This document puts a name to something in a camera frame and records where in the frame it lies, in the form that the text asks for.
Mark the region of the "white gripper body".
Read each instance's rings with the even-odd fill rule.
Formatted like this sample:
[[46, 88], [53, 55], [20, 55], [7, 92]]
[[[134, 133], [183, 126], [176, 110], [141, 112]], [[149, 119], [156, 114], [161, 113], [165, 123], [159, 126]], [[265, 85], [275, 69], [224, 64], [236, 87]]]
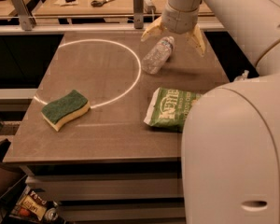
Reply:
[[198, 8], [190, 11], [182, 11], [166, 4], [161, 14], [161, 24], [175, 34], [184, 34], [194, 29], [198, 20]]

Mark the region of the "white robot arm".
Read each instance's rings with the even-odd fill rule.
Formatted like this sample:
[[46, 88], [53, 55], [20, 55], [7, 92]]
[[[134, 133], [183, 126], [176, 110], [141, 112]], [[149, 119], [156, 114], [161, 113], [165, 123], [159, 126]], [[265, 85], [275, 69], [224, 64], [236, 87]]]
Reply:
[[191, 30], [205, 2], [259, 75], [189, 111], [181, 163], [187, 224], [280, 224], [280, 0], [167, 0], [162, 29]]

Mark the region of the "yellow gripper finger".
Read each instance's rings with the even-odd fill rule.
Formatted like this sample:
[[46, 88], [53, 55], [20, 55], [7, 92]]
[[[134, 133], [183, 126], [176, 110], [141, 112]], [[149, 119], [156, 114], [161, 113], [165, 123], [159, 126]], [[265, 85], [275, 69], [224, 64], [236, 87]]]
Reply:
[[161, 35], [161, 33], [164, 31], [162, 22], [161, 22], [161, 17], [158, 17], [154, 22], [152, 22], [146, 30], [143, 32], [141, 36], [141, 41], [145, 42], [149, 38], [153, 36], [158, 36]]
[[204, 56], [205, 44], [202, 31], [198, 24], [196, 24], [191, 31], [187, 32], [187, 42], [198, 52], [200, 56]]

